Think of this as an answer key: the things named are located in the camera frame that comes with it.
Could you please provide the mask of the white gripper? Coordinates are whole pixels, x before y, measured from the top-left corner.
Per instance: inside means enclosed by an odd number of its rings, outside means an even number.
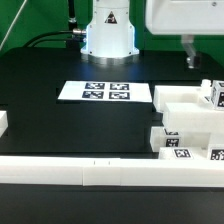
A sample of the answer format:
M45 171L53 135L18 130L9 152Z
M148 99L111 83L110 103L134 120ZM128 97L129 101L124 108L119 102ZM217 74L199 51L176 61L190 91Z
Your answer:
M145 25L154 35L182 35L188 68L199 69L193 35L224 35L224 0L146 0Z

